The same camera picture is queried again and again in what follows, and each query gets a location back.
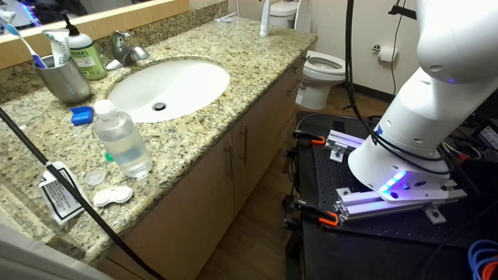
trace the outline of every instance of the cable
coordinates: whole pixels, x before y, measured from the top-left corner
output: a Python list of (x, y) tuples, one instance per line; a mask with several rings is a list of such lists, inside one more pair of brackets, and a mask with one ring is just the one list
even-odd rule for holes
[(473, 161), (479, 161), (479, 159), (482, 159), (482, 154), (479, 153), (479, 150), (476, 150), (471, 144), (468, 144), (468, 147), (467, 148), (470, 148), (473, 153), (474, 153), (474, 158), (470, 158), (467, 153), (462, 153), (462, 151), (459, 151), (459, 150), (456, 150), (454, 147), (451, 147), (450, 144), (446, 144), (446, 142), (442, 142), (442, 147), (450, 153), (454, 153), (456, 156), (459, 156), (459, 158), (465, 158), (465, 159), (473, 159)]
[[(308, 119), (311, 117), (330, 117), (328, 114), (308, 114), (305, 117), (302, 117), (297, 123), (296, 123), (296, 131), (300, 130), (302, 123), (306, 122)], [(336, 119), (344, 119), (344, 120), (355, 120), (352, 117), (341, 117), (341, 116), (336, 116)]]
[(485, 266), (487, 263), (492, 263), (492, 262), (498, 262), (496, 252), (498, 252), (498, 243), (492, 240), (478, 240), (470, 245), (467, 251), (467, 262), (474, 280), (481, 280), (481, 276), (479, 276), (481, 266)]
[(138, 266), (148, 274), (159, 280), (165, 277), (149, 268), (110, 228), (109, 224), (93, 210), (93, 207), (70, 186), (70, 182), (57, 172), (56, 167), (34, 147), (25, 133), (19, 130), (14, 120), (0, 108), (0, 119), (9, 126), (9, 130), (19, 137), (19, 140), (34, 154), (34, 158), (47, 167), (47, 170), (64, 186), (64, 189), (81, 204), (81, 207), (95, 220), (95, 223), (109, 235), (109, 238), (121, 248)]
[(479, 142), (479, 140), (476, 140), (476, 139), (471, 139), (470, 136), (467, 136), (462, 130), (454, 130), (457, 134), (460, 134), (462, 137), (456, 137), (456, 136), (450, 136), (451, 139), (457, 139), (457, 140), (462, 140), (462, 142), (467, 142), (467, 144), (470, 144), (470, 145), (476, 145), (476, 147), (482, 147), (482, 148), (487, 148), (487, 150), (492, 150), (492, 151), (498, 151), (498, 150), (495, 150), (493, 147), (490, 147), (490, 145), (485, 145), (485, 144), (482, 144), (482, 142)]
[(482, 196), (482, 198), (496, 198), (496, 195), (493, 193), (484, 193), (471, 179), (470, 176), (467, 175), (467, 172), (460, 167), (459, 162), (456, 162), (456, 159), (448, 153), (446, 154), (448, 159), (451, 161), (454, 170), (462, 176), (462, 179), (465, 181), (465, 184), (478, 195), (478, 196)]
[(395, 84), (395, 77), (394, 77), (394, 56), (395, 56), (395, 47), (397, 47), (397, 42), (398, 42), (398, 32), (400, 32), (400, 27), (401, 27), (401, 22), (403, 22), (403, 16), (400, 14), (400, 19), (398, 19), (398, 24), (395, 27), (395, 32), (394, 32), (394, 41), (392, 41), (392, 63), (389, 64), (389, 69), (390, 69), (390, 78), (392, 78), (392, 95), (397, 94), (397, 84)]
[(398, 153), (395, 153), (394, 150), (398, 150), (408, 156), (412, 156), (415, 159), (420, 159), (420, 161), (428, 161), (428, 162), (439, 162), (439, 161), (443, 161), (442, 158), (439, 159), (432, 159), (432, 158), (423, 158), (423, 156), (418, 156), (418, 154), (414, 154), (414, 153), (409, 153), (390, 142), (387, 142), (386, 139), (383, 139), (381, 136), (378, 136), (376, 133), (373, 133), (372, 128), (367, 126), (367, 123), (362, 120), (361, 114), (359, 114), (359, 109), (356, 106), (356, 100), (355, 100), (355, 86), (353, 86), (353, 70), (352, 70), (352, 27), (353, 27), (353, 5), (355, 5), (355, 0), (348, 0), (347, 2), (347, 14), (345, 14), (345, 84), (347, 84), (347, 95), (348, 95), (348, 102), (350, 102), (350, 108), (353, 109), (356, 119), (361, 122), (361, 125), (367, 130), (369, 136), (372, 137), (372, 140), (378, 145), (381, 145), (386, 151), (389, 151), (392, 156), (401, 159), (403, 162), (406, 162), (408, 165), (414, 167), (414, 168), (418, 168), (422, 172), (426, 172), (426, 173), (432, 173), (432, 175), (450, 175), (451, 172), (450, 170), (445, 170), (445, 172), (434, 172), (434, 170), (428, 170), (425, 167), (420, 167), (417, 164), (414, 164), (412, 161), (400, 156)]
[(481, 214), (478, 214), (471, 220), (467, 220), (467, 223), (464, 223), (460, 228), (457, 228), (454, 232), (451, 232), (445, 240), (442, 240), (439, 243), (439, 246), (425, 259), (425, 262), (422, 265), (422, 271), (420, 271), (420, 280), (426, 279), (426, 274), (428, 274), (432, 262), (436, 260), (437, 254), (448, 245), (448, 242), (451, 242), (454, 237), (457, 237), (459, 234), (467, 231), (467, 228), (470, 228), (473, 223), (479, 221), (482, 217), (490, 214), (496, 206), (498, 206), (498, 201), (490, 204), (487, 209), (484, 209)]
[(482, 279), (482, 280), (492, 280), (492, 276), (493, 276), (496, 266), (498, 266), (498, 262), (487, 263), (487, 265), (482, 268), (482, 276), (481, 276), (481, 279)]

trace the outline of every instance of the black cable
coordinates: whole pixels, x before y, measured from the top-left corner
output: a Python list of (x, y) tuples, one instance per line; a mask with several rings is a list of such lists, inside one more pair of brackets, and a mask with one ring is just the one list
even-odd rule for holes
[[(296, 125), (294, 130), (299, 131), (300, 126), (302, 126), (302, 123), (306, 122), (306, 120), (311, 119), (311, 117), (330, 117), (330, 114), (308, 114), (308, 116), (303, 116), (303, 117), (297, 122), (297, 125)], [(336, 119), (355, 120), (355, 119), (352, 119), (352, 117), (342, 117), (342, 116), (336, 116)]]
[(470, 228), (473, 223), (479, 221), (482, 217), (485, 217), (487, 214), (490, 214), (495, 207), (498, 206), (498, 201), (495, 201), (492, 206), (488, 206), (487, 209), (484, 209), (479, 215), (473, 217), (471, 220), (468, 220), (467, 223), (464, 223), (460, 228), (457, 228), (454, 232), (451, 232), (445, 240), (442, 240), (439, 243), (439, 246), (425, 259), (423, 265), (422, 265), (422, 271), (420, 271), (420, 280), (426, 279), (426, 274), (432, 265), (432, 262), (436, 260), (437, 254), (453, 240), (456, 238), (459, 234), (462, 234), (464, 231), (467, 231), (467, 228)]
[(376, 133), (373, 133), (373, 130), (370, 126), (367, 126), (367, 123), (362, 120), (361, 114), (359, 114), (359, 109), (356, 106), (356, 100), (355, 100), (355, 86), (353, 86), (353, 70), (352, 70), (352, 27), (353, 27), (353, 5), (355, 5), (355, 0), (348, 0), (347, 2), (347, 8), (345, 8), (345, 84), (347, 84), (347, 95), (348, 95), (348, 102), (350, 102), (350, 108), (353, 109), (356, 119), (361, 122), (361, 125), (367, 130), (369, 136), (372, 137), (372, 140), (375, 140), (378, 145), (381, 145), (386, 151), (389, 151), (392, 156), (401, 159), (403, 162), (406, 162), (408, 165), (411, 167), (415, 167), (418, 170), (423, 170), (426, 173), (432, 173), (432, 175), (450, 175), (451, 172), (446, 170), (446, 172), (432, 172), (432, 170), (428, 170), (425, 167), (420, 167), (417, 164), (414, 164), (412, 161), (397, 154), (394, 150), (398, 150), (408, 156), (412, 156), (415, 159), (420, 159), (420, 161), (428, 161), (428, 162), (439, 162), (439, 161), (443, 161), (443, 159), (432, 159), (432, 158), (423, 158), (423, 156), (418, 156), (418, 154), (414, 154), (414, 153), (409, 153), (390, 142), (387, 142), (386, 139), (383, 139), (381, 136), (378, 136)]
[(403, 22), (403, 16), (400, 16), (398, 19), (398, 24), (395, 27), (395, 32), (394, 32), (394, 41), (392, 41), (392, 63), (389, 64), (389, 69), (390, 69), (390, 78), (392, 78), (392, 95), (397, 94), (397, 84), (395, 84), (395, 77), (394, 77), (394, 55), (395, 55), (395, 47), (398, 44), (398, 32), (400, 32), (400, 27), (401, 27), (401, 22)]
[(453, 158), (453, 154), (446, 153), (443, 150), (443, 153), (448, 156), (448, 159), (451, 161), (454, 170), (462, 176), (462, 179), (465, 181), (465, 184), (478, 195), (482, 198), (496, 198), (495, 193), (484, 193), (467, 175), (467, 172), (459, 165), (459, 162), (456, 162), (456, 159)]
[(9, 130), (19, 137), (19, 140), (34, 154), (34, 158), (47, 167), (47, 170), (62, 184), (62, 187), (81, 204), (81, 207), (95, 220), (95, 223), (109, 235), (109, 238), (121, 248), (138, 266), (159, 280), (165, 280), (157, 271), (149, 268), (110, 228), (109, 224), (93, 210), (93, 207), (79, 195), (76, 189), (54, 168), (48, 159), (34, 147), (25, 133), (19, 130), (14, 120), (0, 108), (0, 119), (9, 126)]

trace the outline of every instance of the white sink basin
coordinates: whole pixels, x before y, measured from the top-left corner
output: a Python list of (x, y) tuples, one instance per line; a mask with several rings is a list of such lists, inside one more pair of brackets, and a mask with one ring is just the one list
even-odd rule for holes
[(229, 86), (230, 75), (202, 60), (165, 61), (140, 70), (109, 94), (117, 109), (135, 123), (155, 123), (193, 114), (213, 103)]

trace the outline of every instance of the cup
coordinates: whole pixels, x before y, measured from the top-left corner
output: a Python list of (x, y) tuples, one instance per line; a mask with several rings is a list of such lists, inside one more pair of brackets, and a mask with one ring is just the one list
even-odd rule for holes
[(90, 84), (79, 75), (76, 64), (70, 60), (67, 64), (54, 67), (53, 56), (42, 58), (47, 69), (37, 69), (47, 89), (62, 103), (82, 103), (92, 95)]

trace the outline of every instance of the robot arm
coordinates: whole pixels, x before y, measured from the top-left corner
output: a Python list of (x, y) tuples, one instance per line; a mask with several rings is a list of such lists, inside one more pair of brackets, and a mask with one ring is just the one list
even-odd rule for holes
[(498, 2), (417, 0), (418, 64), (434, 80), (467, 84), (498, 77)]
[(348, 158), (355, 178), (386, 201), (445, 201), (450, 170), (437, 147), (498, 88), (498, 4), (417, 0), (420, 69), (375, 133)]

